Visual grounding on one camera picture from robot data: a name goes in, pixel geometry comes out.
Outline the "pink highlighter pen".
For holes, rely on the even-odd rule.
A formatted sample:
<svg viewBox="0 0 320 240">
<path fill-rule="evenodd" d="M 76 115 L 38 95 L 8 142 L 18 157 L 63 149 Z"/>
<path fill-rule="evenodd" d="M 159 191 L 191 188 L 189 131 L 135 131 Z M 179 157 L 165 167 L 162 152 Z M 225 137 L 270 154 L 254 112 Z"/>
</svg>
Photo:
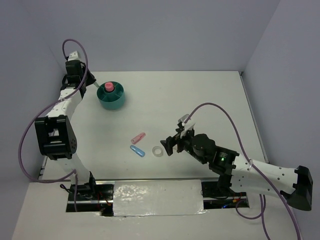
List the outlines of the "pink highlighter pen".
<svg viewBox="0 0 320 240">
<path fill-rule="evenodd" d="M 133 145 L 137 144 L 139 141 L 141 141 L 146 136 L 145 132 L 139 133 L 137 136 L 135 136 L 133 139 L 131 139 L 131 143 Z"/>
</svg>

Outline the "clear tape roll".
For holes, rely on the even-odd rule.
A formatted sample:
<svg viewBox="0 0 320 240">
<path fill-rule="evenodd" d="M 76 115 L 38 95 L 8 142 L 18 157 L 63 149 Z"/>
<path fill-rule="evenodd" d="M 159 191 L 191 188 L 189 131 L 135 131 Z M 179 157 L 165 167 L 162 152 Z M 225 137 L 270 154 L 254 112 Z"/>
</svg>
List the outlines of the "clear tape roll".
<svg viewBox="0 0 320 240">
<path fill-rule="evenodd" d="M 152 148 L 152 154 L 155 156 L 155 157 L 162 157 L 163 156 L 163 150 L 160 146 L 154 146 Z"/>
</svg>

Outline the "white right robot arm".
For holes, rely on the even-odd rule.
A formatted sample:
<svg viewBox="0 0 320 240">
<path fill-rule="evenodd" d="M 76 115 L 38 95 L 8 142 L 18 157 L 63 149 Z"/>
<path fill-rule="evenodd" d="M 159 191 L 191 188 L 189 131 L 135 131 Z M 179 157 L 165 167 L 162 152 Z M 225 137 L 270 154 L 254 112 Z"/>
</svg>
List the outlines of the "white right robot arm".
<svg viewBox="0 0 320 240">
<path fill-rule="evenodd" d="M 258 160 L 247 160 L 244 155 L 221 146 L 206 134 L 189 130 L 160 141 L 168 156 L 187 152 L 218 174 L 217 190 L 223 196 L 231 193 L 255 193 L 282 196 L 292 208 L 312 209 L 313 179 L 310 170 L 302 165 L 286 168 Z"/>
</svg>

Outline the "silver foil sheet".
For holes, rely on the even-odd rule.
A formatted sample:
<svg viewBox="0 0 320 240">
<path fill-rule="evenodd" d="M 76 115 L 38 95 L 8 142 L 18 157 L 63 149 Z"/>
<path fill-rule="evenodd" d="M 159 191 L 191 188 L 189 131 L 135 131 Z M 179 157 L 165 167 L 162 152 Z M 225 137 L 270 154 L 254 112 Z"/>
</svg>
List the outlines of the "silver foil sheet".
<svg viewBox="0 0 320 240">
<path fill-rule="evenodd" d="M 201 181 L 117 181 L 113 214 L 117 217 L 187 216 L 205 213 Z"/>
</svg>

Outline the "teal round compartment organizer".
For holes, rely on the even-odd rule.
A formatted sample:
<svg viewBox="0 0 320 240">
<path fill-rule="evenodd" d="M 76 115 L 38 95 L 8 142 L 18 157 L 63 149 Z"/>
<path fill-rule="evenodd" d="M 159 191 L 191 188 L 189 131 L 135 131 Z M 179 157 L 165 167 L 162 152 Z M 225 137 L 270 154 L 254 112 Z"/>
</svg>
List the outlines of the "teal round compartment organizer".
<svg viewBox="0 0 320 240">
<path fill-rule="evenodd" d="M 115 87 L 114 91 L 106 92 L 104 85 L 101 84 L 96 91 L 96 95 L 102 107 L 106 110 L 118 110 L 125 104 L 124 87 L 116 81 L 111 81 Z"/>
</svg>

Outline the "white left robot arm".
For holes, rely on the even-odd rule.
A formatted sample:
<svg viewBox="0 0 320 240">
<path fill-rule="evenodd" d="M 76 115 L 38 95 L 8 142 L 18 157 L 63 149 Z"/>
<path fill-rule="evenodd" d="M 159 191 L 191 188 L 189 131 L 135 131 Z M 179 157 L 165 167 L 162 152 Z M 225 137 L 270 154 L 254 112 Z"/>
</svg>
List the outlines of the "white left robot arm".
<svg viewBox="0 0 320 240">
<path fill-rule="evenodd" d="M 62 79 L 59 103 L 48 114 L 38 117 L 35 131 L 40 153 L 57 164 L 70 176 L 70 192 L 91 200 L 97 196 L 98 187 L 92 173 L 76 154 L 78 143 L 71 125 L 71 118 L 86 93 L 86 83 L 80 84 L 86 65 L 79 59 L 68 59 L 66 75 Z"/>
</svg>

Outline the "blue highlighter pen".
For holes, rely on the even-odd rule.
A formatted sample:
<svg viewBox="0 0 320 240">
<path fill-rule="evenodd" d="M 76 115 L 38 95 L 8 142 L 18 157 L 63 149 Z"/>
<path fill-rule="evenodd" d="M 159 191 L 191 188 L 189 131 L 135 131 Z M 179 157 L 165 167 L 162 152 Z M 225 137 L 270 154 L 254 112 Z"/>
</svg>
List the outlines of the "blue highlighter pen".
<svg viewBox="0 0 320 240">
<path fill-rule="evenodd" d="M 135 145 L 131 145 L 130 149 L 142 158 L 145 156 L 145 152 Z"/>
</svg>

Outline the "pink-capped crayon bottle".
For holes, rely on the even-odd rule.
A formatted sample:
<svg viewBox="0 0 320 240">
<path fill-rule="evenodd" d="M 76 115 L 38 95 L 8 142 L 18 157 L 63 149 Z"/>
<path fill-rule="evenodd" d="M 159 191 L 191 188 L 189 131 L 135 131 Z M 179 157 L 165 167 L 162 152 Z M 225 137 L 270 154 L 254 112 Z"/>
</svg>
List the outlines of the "pink-capped crayon bottle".
<svg viewBox="0 0 320 240">
<path fill-rule="evenodd" d="M 113 91 L 115 90 L 115 86 L 114 86 L 114 84 L 113 84 L 111 81 L 106 82 L 106 83 L 104 84 L 104 90 L 105 90 L 107 93 L 111 93 L 111 92 L 113 92 Z"/>
</svg>

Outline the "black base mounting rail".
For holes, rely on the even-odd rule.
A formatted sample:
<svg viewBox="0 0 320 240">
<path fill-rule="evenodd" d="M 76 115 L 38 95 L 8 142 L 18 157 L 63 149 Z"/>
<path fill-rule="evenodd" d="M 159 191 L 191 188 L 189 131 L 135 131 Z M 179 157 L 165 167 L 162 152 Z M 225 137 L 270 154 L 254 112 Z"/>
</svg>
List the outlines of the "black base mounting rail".
<svg viewBox="0 0 320 240">
<path fill-rule="evenodd" d="M 67 213 L 103 217 L 188 216 L 207 210 L 248 208 L 246 193 L 221 193 L 217 180 L 100 181 L 91 196 L 68 194 Z"/>
</svg>

